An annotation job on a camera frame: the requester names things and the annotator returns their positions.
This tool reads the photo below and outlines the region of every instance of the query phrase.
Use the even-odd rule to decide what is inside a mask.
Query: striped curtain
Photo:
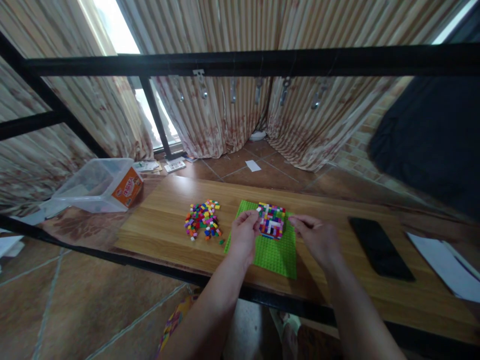
[[[0,31],[25,58],[116,55],[88,1],[0,1]],[[44,80],[111,157],[153,159],[147,120],[127,78]],[[0,59],[0,122],[49,110]],[[0,210],[28,212],[94,157],[64,124],[1,141]]]
[[[461,9],[457,0],[117,0],[143,54],[319,49],[429,44]],[[260,119],[268,141],[294,166],[330,161],[397,78],[294,78],[280,106],[283,79],[267,79],[259,104],[255,80],[157,79],[160,97],[187,152],[219,157],[239,150]],[[320,106],[315,93],[326,82]],[[184,102],[177,100],[180,88]],[[268,109],[267,98],[270,98]]]
[[[91,0],[5,0],[0,31],[28,59],[116,55]],[[44,80],[111,157],[153,159],[126,77]]]
[[[0,57],[0,122],[50,108]],[[0,141],[0,210],[27,214],[95,155],[64,124]]]
[[[279,50],[431,44],[465,1],[296,1],[285,7]],[[269,143],[297,168],[317,171],[331,161],[399,78],[294,78],[284,106],[275,79]]]

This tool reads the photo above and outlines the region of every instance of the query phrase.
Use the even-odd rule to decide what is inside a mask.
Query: finger
[[[245,220],[246,222],[249,222],[252,227],[254,226],[254,224],[257,222],[257,220],[259,219],[259,213],[255,210],[251,210],[251,211],[246,211],[246,213],[249,213],[248,214],[248,217],[247,219]]]
[[[260,235],[260,218],[258,218],[255,222],[255,225],[253,225],[253,231],[256,237]]]
[[[250,210],[242,212],[240,215],[238,215],[238,217],[235,220],[233,220],[232,225],[240,225],[241,223],[243,223],[245,220],[248,219],[249,215],[250,215]]]
[[[322,226],[324,224],[322,220],[309,215],[292,215],[290,217],[302,221],[310,228],[313,228],[315,225]]]
[[[290,216],[288,220],[290,220],[290,223],[295,227],[296,231],[300,232],[300,234],[309,230],[307,225],[305,225],[303,221],[297,219],[296,217]]]

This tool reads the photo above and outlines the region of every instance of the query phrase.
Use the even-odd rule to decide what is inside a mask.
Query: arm
[[[243,212],[232,223],[228,255],[168,339],[159,359],[220,359],[240,288],[255,257],[259,226],[255,210]]]
[[[405,359],[372,300],[345,262],[335,227],[307,215],[295,215],[289,220],[325,273],[346,357]]]

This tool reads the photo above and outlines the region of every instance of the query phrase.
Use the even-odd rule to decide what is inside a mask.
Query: plastic storage box
[[[52,196],[90,213],[126,212],[143,185],[131,158],[92,159]]]

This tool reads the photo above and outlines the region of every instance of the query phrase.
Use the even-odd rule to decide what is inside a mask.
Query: hand
[[[342,259],[339,236],[334,225],[308,215],[292,215],[288,220],[324,271]]]
[[[260,218],[256,210],[242,212],[231,223],[231,243],[228,254],[247,267],[255,257],[255,238],[260,234]]]

